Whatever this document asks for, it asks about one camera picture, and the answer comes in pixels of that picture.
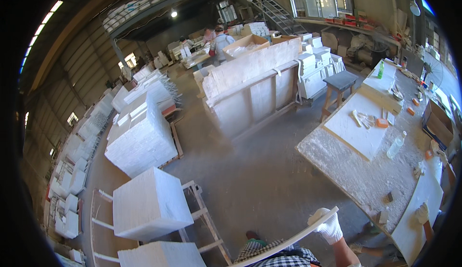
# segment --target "standing fan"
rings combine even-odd
[[[443,81],[443,65],[437,59],[435,59],[430,53],[424,51],[424,69],[422,70],[422,77],[424,82],[430,85],[430,81],[436,86],[434,90],[439,88]]]

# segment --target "pink shirt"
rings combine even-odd
[[[204,43],[206,44],[216,37],[217,37],[217,34],[215,32],[210,32],[210,35],[208,36],[204,34]]]

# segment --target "gray shirt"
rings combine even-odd
[[[223,48],[228,45],[231,45],[234,42],[235,40],[233,39],[232,36],[228,36],[222,33],[211,41],[210,50],[215,51],[217,60],[223,61],[226,59],[225,54],[223,53]]]

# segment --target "green plastic bottle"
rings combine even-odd
[[[379,79],[381,79],[382,75],[384,74],[384,67],[385,67],[384,61],[380,61],[380,67],[378,68],[378,75],[377,75]]]

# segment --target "gloved hand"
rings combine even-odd
[[[322,216],[327,214],[330,210],[326,208],[318,209],[313,216],[308,219],[308,225],[313,225],[319,220]],[[317,227],[315,232],[320,232],[321,235],[326,239],[329,245],[337,243],[343,237],[342,229],[340,229],[339,219],[337,213],[332,215],[326,222],[322,223]]]
[[[425,224],[426,221],[429,221],[428,218],[428,206],[427,203],[423,203],[420,205],[419,208],[417,208],[417,211],[415,211],[417,218],[419,219],[420,224]]]
[[[439,156],[439,158],[441,159],[442,163],[443,163],[443,167],[446,167],[447,164],[449,163],[448,162],[448,157],[446,156],[446,153],[442,150],[437,150],[436,151],[436,154]]]

